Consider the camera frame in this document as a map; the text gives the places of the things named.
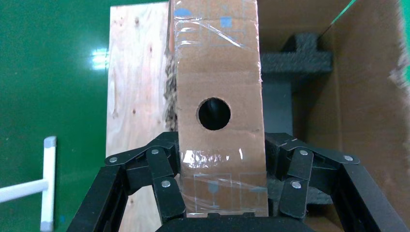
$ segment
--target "white plastic rod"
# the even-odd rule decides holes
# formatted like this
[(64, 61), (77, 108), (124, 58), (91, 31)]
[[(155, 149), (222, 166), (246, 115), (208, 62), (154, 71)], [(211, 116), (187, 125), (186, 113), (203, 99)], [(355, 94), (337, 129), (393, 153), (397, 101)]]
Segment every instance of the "white plastic rod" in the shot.
[(56, 176), (56, 146), (57, 137), (50, 136), (44, 139), (43, 179), (49, 183), (48, 189), (43, 191), (41, 204), (40, 230), (43, 232), (54, 229), (54, 184)]
[(45, 179), (0, 188), (0, 203), (42, 192), (48, 188)]

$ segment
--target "open cardboard box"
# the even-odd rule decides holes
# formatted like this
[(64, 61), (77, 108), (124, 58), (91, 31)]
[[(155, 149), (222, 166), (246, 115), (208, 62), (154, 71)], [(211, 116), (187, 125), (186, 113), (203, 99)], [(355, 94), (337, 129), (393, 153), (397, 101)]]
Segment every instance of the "open cardboard box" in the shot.
[[(293, 97), (295, 137), (357, 155), (410, 227), (409, 96), (400, 0), (259, 0), (261, 52), (279, 51), (297, 32), (322, 34), (334, 71)], [(340, 231), (337, 215), (307, 223)]]

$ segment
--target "metal rivet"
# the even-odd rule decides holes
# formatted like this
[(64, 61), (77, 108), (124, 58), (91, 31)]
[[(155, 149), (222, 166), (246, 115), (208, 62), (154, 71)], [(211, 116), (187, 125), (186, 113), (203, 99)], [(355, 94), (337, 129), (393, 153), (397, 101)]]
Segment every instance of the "metal rivet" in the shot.
[(353, 161), (353, 158), (351, 156), (343, 156), (345, 160), (347, 161)]
[(294, 187), (295, 189), (300, 189), (302, 187), (302, 185), (299, 183), (299, 181), (292, 181), (291, 182), (292, 187)]
[(164, 188), (167, 188), (171, 185), (171, 182), (164, 180), (161, 182), (161, 186), (163, 186)]

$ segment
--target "wooden board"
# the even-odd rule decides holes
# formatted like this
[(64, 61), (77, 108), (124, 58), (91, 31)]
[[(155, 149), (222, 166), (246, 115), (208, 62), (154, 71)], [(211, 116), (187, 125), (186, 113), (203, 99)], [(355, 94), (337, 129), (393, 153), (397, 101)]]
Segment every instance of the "wooden board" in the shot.
[[(106, 156), (146, 145), (162, 119), (168, 3), (111, 7)], [(120, 231), (161, 225), (152, 187), (130, 196)]]

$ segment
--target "circular hole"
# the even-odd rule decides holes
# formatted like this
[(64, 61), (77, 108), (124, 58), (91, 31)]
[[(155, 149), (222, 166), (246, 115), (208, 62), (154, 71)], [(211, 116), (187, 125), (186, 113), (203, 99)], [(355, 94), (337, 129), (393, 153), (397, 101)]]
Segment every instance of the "circular hole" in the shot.
[(203, 127), (216, 131), (228, 124), (231, 119), (231, 110), (221, 99), (210, 98), (199, 106), (198, 119)]

